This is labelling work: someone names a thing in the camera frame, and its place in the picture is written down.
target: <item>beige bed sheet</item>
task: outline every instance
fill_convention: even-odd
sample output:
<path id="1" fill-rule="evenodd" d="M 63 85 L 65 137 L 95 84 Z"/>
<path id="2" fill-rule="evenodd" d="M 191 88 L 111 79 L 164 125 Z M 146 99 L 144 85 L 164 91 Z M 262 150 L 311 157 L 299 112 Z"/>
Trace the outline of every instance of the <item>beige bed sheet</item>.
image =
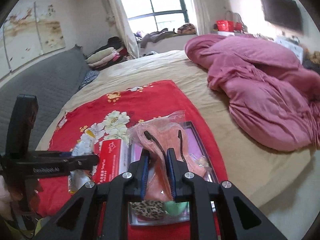
<path id="1" fill-rule="evenodd" d="M 159 80 L 173 80 L 200 111 L 219 146 L 229 180 L 256 206 L 282 192 L 309 163 L 312 148 L 281 153 L 262 146 L 244 133 L 229 114 L 226 95 L 210 90 L 207 73 L 179 50 L 127 61 L 101 71 L 92 83 L 65 104 L 37 150 L 48 148 L 65 111 L 70 112 L 107 93 Z"/>

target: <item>stack of folded clothes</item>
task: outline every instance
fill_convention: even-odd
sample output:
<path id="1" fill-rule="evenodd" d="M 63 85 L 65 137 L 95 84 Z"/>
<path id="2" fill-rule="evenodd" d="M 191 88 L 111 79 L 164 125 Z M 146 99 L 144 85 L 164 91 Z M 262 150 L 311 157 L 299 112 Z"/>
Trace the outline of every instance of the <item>stack of folded clothes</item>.
<path id="1" fill-rule="evenodd" d="M 127 61 L 128 52 L 118 37 L 108 40 L 106 46 L 96 50 L 94 54 L 87 58 L 89 67 L 93 70 L 102 70 L 114 64 Z"/>

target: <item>white floor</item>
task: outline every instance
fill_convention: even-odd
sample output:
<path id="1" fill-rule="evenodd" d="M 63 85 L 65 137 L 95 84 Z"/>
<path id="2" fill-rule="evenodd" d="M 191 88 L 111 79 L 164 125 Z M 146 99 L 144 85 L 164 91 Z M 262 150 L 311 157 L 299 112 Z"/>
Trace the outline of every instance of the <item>white floor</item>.
<path id="1" fill-rule="evenodd" d="M 260 210 L 288 240 L 301 240 L 320 210 L 320 151 L 292 185 Z"/>

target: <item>pink face mask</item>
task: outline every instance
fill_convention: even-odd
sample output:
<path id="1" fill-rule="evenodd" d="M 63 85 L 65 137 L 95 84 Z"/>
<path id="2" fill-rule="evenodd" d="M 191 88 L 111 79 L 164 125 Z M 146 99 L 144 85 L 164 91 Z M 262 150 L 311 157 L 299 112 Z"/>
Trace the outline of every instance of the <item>pink face mask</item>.
<path id="1" fill-rule="evenodd" d="M 188 153 L 188 136 L 178 123 L 167 123 L 158 128 L 152 124 L 134 127 L 139 143 L 150 152 L 150 166 L 145 200 L 171 201 L 171 190 L 166 173 L 165 158 L 168 148 L 173 148 L 176 158 L 187 162 L 189 171 L 203 177 L 205 168 L 196 164 Z"/>

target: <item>leopard print item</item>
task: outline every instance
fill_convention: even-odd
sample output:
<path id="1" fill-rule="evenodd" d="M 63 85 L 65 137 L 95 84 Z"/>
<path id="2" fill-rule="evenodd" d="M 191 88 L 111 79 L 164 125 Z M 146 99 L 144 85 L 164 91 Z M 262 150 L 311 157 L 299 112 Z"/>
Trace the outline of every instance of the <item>leopard print item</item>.
<path id="1" fill-rule="evenodd" d="M 164 215 L 162 201 L 143 200 L 142 202 L 131 202 L 130 204 L 136 215 L 151 219 L 161 219 Z"/>

